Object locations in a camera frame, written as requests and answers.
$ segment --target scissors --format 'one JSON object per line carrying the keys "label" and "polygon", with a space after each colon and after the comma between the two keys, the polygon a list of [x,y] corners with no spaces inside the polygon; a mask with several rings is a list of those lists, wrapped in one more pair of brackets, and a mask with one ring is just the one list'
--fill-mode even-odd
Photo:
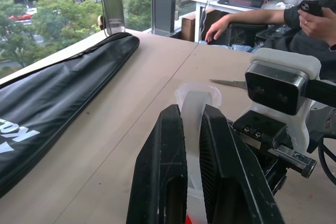
{"label": "scissors", "polygon": [[227,81],[227,80],[210,80],[210,81],[247,90],[246,81]]}

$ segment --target gray sleeve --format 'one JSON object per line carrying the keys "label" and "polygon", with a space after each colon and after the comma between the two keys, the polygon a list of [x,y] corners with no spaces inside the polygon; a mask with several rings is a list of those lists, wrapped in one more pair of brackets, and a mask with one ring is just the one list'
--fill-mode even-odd
{"label": "gray sleeve", "polygon": [[284,20],[287,26],[290,28],[300,28],[300,19],[299,19],[299,5],[294,6],[290,9],[286,9],[284,12]]}

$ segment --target laptop keyboard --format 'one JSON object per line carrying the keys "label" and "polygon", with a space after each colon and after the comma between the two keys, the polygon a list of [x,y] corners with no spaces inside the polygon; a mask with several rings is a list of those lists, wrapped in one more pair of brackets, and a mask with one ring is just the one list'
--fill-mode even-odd
{"label": "laptop keyboard", "polygon": [[219,0],[222,5],[234,5],[259,9],[262,7],[263,2],[260,0]]}

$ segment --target red car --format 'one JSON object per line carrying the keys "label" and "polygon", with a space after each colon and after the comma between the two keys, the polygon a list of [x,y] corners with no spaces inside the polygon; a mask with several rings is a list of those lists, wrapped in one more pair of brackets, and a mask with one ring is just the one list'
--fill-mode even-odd
{"label": "red car", "polygon": [[25,13],[24,15],[17,16],[17,17],[15,17],[14,15],[12,15],[11,17],[9,17],[9,19],[13,19],[13,20],[27,20],[27,19],[31,19],[31,14]]}

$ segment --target cardboard box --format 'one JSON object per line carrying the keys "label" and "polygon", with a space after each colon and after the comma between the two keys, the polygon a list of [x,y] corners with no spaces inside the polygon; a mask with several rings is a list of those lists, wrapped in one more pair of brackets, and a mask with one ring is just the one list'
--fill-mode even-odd
{"label": "cardboard box", "polygon": [[[190,13],[182,18],[181,39],[187,41],[195,40],[195,12]],[[206,32],[211,25],[220,19],[220,11],[209,8],[207,10],[205,29],[202,33],[202,39],[205,38]]]}

